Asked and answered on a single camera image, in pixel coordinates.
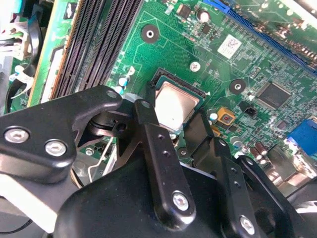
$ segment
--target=capacitor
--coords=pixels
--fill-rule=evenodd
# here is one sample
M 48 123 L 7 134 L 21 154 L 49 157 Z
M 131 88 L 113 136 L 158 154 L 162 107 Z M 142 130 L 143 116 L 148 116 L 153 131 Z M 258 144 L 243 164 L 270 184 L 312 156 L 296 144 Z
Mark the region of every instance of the capacitor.
M 217 120 L 218 114 L 217 111 L 213 108 L 207 110 L 207 115 L 209 116 L 209 120 Z
M 114 88 L 114 90 L 115 90 L 118 94 L 120 94 L 120 95 L 123 94 L 123 88 L 122 88 L 121 86 L 116 86 L 116 87 Z
M 262 142 L 257 141 L 257 142 L 255 143 L 255 147 L 256 147 L 257 151 L 259 151 L 259 153 L 260 153 L 261 155 L 266 155 L 266 154 L 267 154 L 267 149 L 266 149 L 266 147 L 263 145 Z
M 208 22 L 210 20 L 210 14 L 209 12 L 201 8 L 197 12 L 197 19 L 203 23 Z
M 119 78 L 118 84 L 121 87 L 125 87 L 125 86 L 127 86 L 128 82 L 129 82 L 129 78 L 128 77 L 122 77 L 122 78 Z
M 239 136 L 233 136 L 230 138 L 230 143 L 235 149 L 240 149 L 243 145 L 242 140 Z
M 265 165 L 266 164 L 266 160 L 260 160 L 260 164 L 261 165 Z
M 254 158 L 255 158 L 256 160 L 262 159 L 262 155 L 258 152 L 258 150 L 256 149 L 256 147 L 251 147 L 251 148 L 250 148 L 250 153 L 254 156 Z

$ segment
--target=black cable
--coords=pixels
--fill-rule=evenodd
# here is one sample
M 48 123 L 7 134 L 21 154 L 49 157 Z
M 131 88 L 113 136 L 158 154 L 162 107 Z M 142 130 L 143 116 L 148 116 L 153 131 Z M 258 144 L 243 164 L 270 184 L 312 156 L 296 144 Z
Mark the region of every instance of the black cable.
M 17 233 L 25 228 L 27 228 L 33 221 L 30 219 L 28 220 L 24 225 L 20 226 L 19 228 L 10 231 L 10 232 L 0 232 L 0 235 L 9 235 L 9 234 L 13 234 L 13 233 Z

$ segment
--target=integrated circuit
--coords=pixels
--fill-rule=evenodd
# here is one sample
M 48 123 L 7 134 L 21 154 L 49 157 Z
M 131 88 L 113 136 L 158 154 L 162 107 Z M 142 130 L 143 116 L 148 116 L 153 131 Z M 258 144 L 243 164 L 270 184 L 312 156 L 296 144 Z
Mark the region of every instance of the integrated circuit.
M 203 32 L 204 34 L 208 34 L 209 31 L 210 31 L 210 29 L 211 29 L 211 27 L 205 24 L 204 27 L 203 27 L 203 29 L 202 29 L 202 32 Z
M 187 5 L 181 4 L 177 10 L 177 14 L 180 15 L 181 17 L 187 19 L 190 15 L 191 8 Z
M 277 128 L 280 130 L 284 130 L 287 127 L 287 122 L 285 122 L 284 120 L 281 121 L 278 125 Z
M 291 97 L 291 93 L 275 83 L 268 82 L 257 96 L 258 101 L 276 110 Z

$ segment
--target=chip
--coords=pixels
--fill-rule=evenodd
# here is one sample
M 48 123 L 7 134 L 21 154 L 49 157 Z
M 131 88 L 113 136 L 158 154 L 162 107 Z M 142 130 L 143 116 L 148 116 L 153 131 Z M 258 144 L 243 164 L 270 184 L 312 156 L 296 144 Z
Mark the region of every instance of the chip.
M 180 15 L 181 17 L 187 19 L 190 15 L 190 12 L 192 10 L 190 9 L 189 6 L 181 4 L 177 10 L 177 14 Z
M 155 112 L 159 123 L 171 131 L 178 131 L 194 113 L 200 100 L 183 88 L 165 81 L 156 92 Z
M 275 83 L 267 83 L 258 94 L 258 100 L 271 109 L 279 109 L 290 97 L 291 93 Z
M 277 128 L 280 130 L 284 130 L 287 127 L 287 123 L 285 121 L 281 121 L 278 125 Z
M 208 26 L 208 25 L 204 25 L 204 27 L 203 27 L 203 29 L 202 29 L 202 32 L 203 32 L 204 34 L 208 34 L 208 33 L 209 33 L 209 31 L 210 31 L 210 29 L 211 29 L 211 27 L 210 27 L 210 26 Z

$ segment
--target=small white component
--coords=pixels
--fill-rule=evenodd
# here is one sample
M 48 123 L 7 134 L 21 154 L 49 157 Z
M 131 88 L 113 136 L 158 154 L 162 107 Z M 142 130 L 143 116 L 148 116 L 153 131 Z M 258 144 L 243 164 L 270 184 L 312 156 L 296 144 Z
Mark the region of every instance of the small white component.
M 229 34 L 219 47 L 218 52 L 226 58 L 231 59 L 241 45 L 241 41 Z
M 120 95 L 123 94 L 123 88 L 121 86 L 116 86 L 114 90 Z
M 201 22 L 208 22 L 210 20 L 210 17 L 208 15 L 207 12 L 203 12 L 201 15 L 200 15 L 200 19 L 199 19 Z
M 198 71 L 200 70 L 201 66 L 200 66 L 200 63 L 194 61 L 194 62 L 192 62 L 192 63 L 190 64 L 189 68 L 190 68 L 190 70 L 191 70 L 192 72 L 198 72 Z
M 130 69 L 129 69 L 129 71 L 128 71 L 128 73 L 127 73 L 127 75 L 128 75 L 128 76 L 131 76 L 131 75 L 133 75 L 134 73 L 135 73 L 135 68 L 134 68 L 133 66 L 131 66 Z
M 174 5 L 170 4 L 168 6 L 168 8 L 166 9 L 165 14 L 170 15 L 170 13 L 173 11 L 173 9 L 174 9 Z
M 262 7 L 262 8 L 267 8 L 267 7 L 268 7 L 268 3 L 267 3 L 267 2 L 262 3 L 261 7 Z
M 218 114 L 217 113 L 211 113 L 209 115 L 209 119 L 210 120 L 217 120 L 218 119 Z
M 122 78 L 119 79 L 118 83 L 119 83 L 120 86 L 125 87 L 128 84 L 128 79 L 126 77 L 122 77 Z
M 288 16 L 293 15 L 293 13 L 294 13 L 294 12 L 293 12 L 291 9 L 288 9 L 287 12 L 286 12 L 286 14 L 287 14 Z

